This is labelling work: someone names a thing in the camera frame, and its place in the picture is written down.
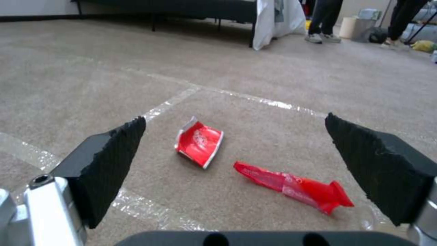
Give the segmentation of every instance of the black bed frame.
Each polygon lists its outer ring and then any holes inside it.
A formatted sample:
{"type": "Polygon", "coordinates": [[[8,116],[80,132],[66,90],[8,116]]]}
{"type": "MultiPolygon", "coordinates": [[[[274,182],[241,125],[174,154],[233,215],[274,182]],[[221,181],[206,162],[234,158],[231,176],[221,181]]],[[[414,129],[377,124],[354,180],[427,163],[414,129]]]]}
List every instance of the black bed frame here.
{"type": "Polygon", "coordinates": [[[252,23],[249,47],[252,47],[257,21],[257,2],[243,0],[72,0],[77,3],[79,15],[82,16],[81,3],[90,2],[104,4],[136,12],[150,13],[152,17],[152,31],[156,29],[158,14],[174,14],[194,18],[218,19],[218,30],[221,20],[252,23]]]}

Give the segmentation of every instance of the foot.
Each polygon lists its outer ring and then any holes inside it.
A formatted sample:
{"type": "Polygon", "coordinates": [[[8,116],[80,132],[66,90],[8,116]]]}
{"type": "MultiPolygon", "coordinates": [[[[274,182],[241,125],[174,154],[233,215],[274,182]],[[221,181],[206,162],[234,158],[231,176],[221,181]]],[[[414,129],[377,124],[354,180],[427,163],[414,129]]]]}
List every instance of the foot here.
{"type": "Polygon", "coordinates": [[[340,43],[341,38],[335,36],[334,34],[321,34],[322,40],[328,43],[340,43]]]}
{"type": "Polygon", "coordinates": [[[402,50],[409,51],[410,47],[402,43],[399,39],[392,40],[391,38],[387,38],[382,44],[381,48],[385,49],[393,49],[393,50],[402,50]]]}
{"type": "Polygon", "coordinates": [[[401,51],[409,51],[410,47],[403,42],[401,42],[399,39],[395,41],[396,47],[401,51]]]}
{"type": "Polygon", "coordinates": [[[316,33],[308,34],[305,37],[305,40],[310,42],[310,43],[314,43],[314,44],[321,44],[321,43],[323,43],[322,39],[320,38],[320,35],[316,34],[316,33]]]}
{"type": "Polygon", "coordinates": [[[391,38],[387,38],[382,44],[381,48],[383,49],[397,49],[396,42],[391,38]]]}

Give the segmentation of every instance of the yellow bag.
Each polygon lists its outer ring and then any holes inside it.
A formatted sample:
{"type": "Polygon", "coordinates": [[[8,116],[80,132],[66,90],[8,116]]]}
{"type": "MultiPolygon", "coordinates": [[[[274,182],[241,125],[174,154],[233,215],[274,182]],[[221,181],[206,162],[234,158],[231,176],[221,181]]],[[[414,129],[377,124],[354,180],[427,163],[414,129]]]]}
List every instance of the yellow bag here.
{"type": "Polygon", "coordinates": [[[305,29],[309,29],[309,25],[311,25],[311,21],[306,21],[305,22],[305,29]]]}
{"type": "Polygon", "coordinates": [[[437,49],[437,45],[432,41],[420,40],[412,44],[411,48],[417,51],[432,53],[435,49],[437,49]]]}

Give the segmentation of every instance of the white plastic bag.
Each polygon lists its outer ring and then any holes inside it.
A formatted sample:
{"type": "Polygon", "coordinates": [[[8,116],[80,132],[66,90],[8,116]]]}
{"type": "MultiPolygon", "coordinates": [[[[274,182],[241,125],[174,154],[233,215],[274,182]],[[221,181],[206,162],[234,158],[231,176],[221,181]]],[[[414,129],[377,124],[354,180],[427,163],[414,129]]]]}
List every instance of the white plastic bag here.
{"type": "Polygon", "coordinates": [[[257,1],[257,24],[253,37],[253,48],[260,50],[268,45],[273,37],[274,29],[274,0],[257,1]]]}
{"type": "Polygon", "coordinates": [[[275,22],[273,36],[276,38],[287,34],[305,34],[305,14],[298,0],[284,1],[284,21],[275,22]]]}
{"type": "Polygon", "coordinates": [[[258,0],[253,48],[260,50],[270,43],[272,37],[305,34],[305,21],[305,14],[298,0],[258,0]]]}

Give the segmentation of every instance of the screw hole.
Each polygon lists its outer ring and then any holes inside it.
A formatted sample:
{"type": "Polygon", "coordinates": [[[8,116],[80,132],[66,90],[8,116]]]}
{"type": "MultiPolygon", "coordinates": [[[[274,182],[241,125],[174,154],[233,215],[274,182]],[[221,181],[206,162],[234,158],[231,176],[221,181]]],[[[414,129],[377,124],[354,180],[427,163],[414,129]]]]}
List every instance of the screw hole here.
{"type": "Polygon", "coordinates": [[[212,233],[205,238],[203,246],[229,246],[229,242],[223,234],[212,233]]]}
{"type": "Polygon", "coordinates": [[[42,176],[37,177],[34,182],[37,184],[42,183],[42,182],[46,181],[48,178],[49,178],[48,175],[42,175],[42,176]]]}
{"type": "Polygon", "coordinates": [[[308,233],[303,237],[303,246],[329,246],[329,243],[320,234],[308,233]]]}

